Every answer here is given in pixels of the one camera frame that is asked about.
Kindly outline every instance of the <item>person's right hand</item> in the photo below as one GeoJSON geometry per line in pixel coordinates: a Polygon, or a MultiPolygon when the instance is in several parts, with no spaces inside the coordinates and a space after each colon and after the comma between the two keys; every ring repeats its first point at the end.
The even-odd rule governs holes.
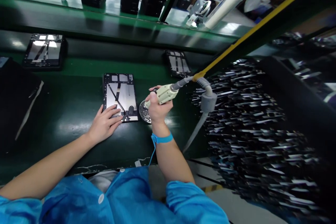
{"type": "Polygon", "coordinates": [[[159,104],[158,97],[156,96],[156,93],[151,92],[147,98],[146,101],[150,100],[150,106],[148,108],[150,119],[153,123],[164,123],[165,117],[168,114],[168,112],[173,107],[173,101],[168,101],[162,105],[159,104]]]}

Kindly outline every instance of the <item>hand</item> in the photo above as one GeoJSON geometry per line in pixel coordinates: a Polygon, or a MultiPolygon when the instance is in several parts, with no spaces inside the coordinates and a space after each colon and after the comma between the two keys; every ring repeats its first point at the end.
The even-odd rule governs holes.
{"type": "Polygon", "coordinates": [[[111,136],[115,129],[122,123],[121,119],[123,116],[110,119],[111,116],[120,112],[120,109],[115,110],[115,107],[116,106],[113,105],[103,111],[103,105],[100,106],[89,131],[86,133],[88,138],[92,140],[94,144],[98,144],[111,136]]]}
{"type": "Polygon", "coordinates": [[[153,123],[164,123],[165,117],[168,114],[168,112],[173,107],[173,101],[168,101],[165,104],[160,105],[158,101],[158,97],[156,96],[156,93],[151,92],[147,98],[146,101],[150,100],[150,106],[148,109],[150,119],[153,123]]]}

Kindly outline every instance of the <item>blue anti-static wrist strap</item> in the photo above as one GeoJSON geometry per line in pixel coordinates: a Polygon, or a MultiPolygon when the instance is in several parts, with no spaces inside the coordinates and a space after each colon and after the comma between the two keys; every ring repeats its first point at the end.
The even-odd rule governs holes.
{"type": "Polygon", "coordinates": [[[159,144],[159,143],[165,143],[165,142],[170,142],[171,140],[173,140],[173,135],[172,135],[171,132],[170,132],[169,136],[166,136],[164,138],[160,138],[157,135],[155,135],[154,133],[152,133],[152,135],[150,137],[152,138],[152,141],[153,141],[153,144],[154,144],[154,151],[153,151],[152,156],[150,157],[150,161],[149,161],[149,165],[148,166],[150,166],[150,163],[152,162],[152,158],[153,158],[154,152],[156,150],[156,143],[157,144],[159,144]]]}

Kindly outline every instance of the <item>blue sleeve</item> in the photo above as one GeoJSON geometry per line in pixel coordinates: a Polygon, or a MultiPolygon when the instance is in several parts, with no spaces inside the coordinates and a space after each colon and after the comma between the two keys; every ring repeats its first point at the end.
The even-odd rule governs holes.
{"type": "Polygon", "coordinates": [[[9,200],[0,196],[0,223],[36,224],[42,210],[42,202],[32,198],[9,200]]]}
{"type": "Polygon", "coordinates": [[[166,195],[167,206],[184,223],[229,223],[225,212],[193,183],[171,181],[166,195]]]}

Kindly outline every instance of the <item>white button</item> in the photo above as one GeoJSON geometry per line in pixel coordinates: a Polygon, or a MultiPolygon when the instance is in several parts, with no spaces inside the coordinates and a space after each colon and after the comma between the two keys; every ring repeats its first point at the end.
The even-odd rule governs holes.
{"type": "Polygon", "coordinates": [[[104,194],[101,194],[98,199],[98,203],[101,204],[104,200],[104,194]]]}

